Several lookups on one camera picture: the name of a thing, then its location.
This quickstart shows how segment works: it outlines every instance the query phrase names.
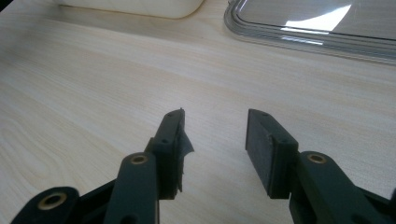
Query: wooden table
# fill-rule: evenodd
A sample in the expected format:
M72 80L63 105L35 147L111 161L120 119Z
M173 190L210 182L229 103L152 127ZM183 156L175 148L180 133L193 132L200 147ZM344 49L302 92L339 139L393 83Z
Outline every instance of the wooden table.
M396 187L396 67L234 39L225 0L166 20L15 0L0 13L0 222L42 190L116 177L183 107L195 152L161 223L291 223L245 151L248 109L300 151L333 157L386 198Z

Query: table surface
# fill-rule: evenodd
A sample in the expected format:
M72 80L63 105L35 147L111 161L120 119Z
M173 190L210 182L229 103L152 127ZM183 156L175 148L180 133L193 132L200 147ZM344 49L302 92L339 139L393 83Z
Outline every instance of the table surface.
M396 187L396 67L243 42L225 0L167 20L15 0L0 14L0 222L37 193L115 178L167 112L195 152L161 223L292 223L245 151L248 109L300 151L325 153L362 188Z

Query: clear plastic lid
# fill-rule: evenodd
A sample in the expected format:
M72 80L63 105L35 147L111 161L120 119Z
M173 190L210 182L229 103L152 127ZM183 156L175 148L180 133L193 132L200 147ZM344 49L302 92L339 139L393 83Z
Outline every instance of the clear plastic lid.
M395 0L233 0L224 20L246 40L396 63Z

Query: black plastic bracket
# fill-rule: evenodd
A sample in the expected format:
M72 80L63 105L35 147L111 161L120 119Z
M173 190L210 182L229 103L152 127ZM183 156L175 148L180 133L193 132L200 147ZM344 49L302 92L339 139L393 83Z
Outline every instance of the black plastic bracket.
M69 187L45 190L12 224L159 223L159 200L175 199L184 157L193 151L184 119L183 109L165 115L145 152L125 157L115 180L81 197Z
M396 223L396 193L384 199L356 187L329 156L299 153L298 143L267 113L248 111L246 149L269 197L291 195L295 223Z

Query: screw hole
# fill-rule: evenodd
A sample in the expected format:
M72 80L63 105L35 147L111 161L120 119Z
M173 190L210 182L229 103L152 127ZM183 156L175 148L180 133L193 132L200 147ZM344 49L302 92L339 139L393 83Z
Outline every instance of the screw hole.
M147 156L137 155L137 156L133 156L131 158L131 163L135 164L135 165L139 165L139 164L145 163L148 160L149 160L149 158Z
M66 201L67 195L63 192L54 192L43 198L37 205L40 210L50 210Z
M323 156L320 156L319 154L309 154L308 159L314 163L323 164L326 162L326 158L324 158Z

